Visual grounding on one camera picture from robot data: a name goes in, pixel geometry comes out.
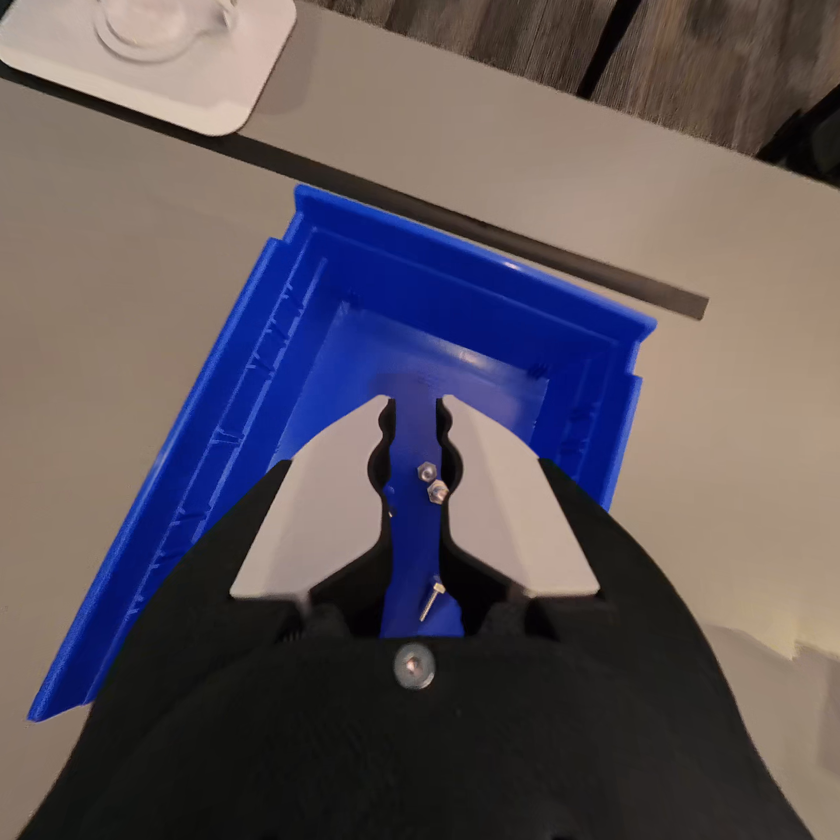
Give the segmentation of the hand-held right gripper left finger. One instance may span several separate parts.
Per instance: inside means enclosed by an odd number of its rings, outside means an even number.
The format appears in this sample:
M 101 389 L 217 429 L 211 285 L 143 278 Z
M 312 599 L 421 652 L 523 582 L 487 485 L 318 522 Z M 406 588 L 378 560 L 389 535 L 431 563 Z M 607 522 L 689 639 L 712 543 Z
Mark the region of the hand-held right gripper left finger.
M 315 602 L 337 573 L 383 535 L 381 492 L 369 474 L 392 408 L 376 395 L 311 438 L 290 461 L 229 594 L 237 601 Z

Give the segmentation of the blue plastic bin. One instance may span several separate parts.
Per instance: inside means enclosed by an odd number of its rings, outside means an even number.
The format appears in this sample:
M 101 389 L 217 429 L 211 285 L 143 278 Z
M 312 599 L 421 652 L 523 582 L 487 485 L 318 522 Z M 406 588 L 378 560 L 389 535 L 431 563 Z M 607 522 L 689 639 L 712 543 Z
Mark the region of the blue plastic bin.
M 379 394 L 394 501 L 435 460 L 451 394 L 608 510 L 656 320 L 399 216 L 308 186 L 266 242 L 70 625 L 27 718 L 90 703 L 164 577 L 278 461 Z

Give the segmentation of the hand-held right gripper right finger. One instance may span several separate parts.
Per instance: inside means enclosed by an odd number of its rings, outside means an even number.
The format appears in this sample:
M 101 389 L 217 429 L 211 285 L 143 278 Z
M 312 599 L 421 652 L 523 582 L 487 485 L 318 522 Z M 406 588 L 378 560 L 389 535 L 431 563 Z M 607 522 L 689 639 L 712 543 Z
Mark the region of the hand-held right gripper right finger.
M 472 405 L 437 400 L 444 547 L 528 599 L 592 596 L 600 584 L 537 454 Z

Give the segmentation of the white board stand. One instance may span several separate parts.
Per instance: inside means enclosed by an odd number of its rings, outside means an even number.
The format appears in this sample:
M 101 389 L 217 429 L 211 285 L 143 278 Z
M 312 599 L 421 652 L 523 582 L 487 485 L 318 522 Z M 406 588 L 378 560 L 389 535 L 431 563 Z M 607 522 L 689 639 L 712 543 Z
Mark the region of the white board stand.
M 292 1 L 15 1 L 2 64 L 208 137 L 241 129 L 297 22 Z

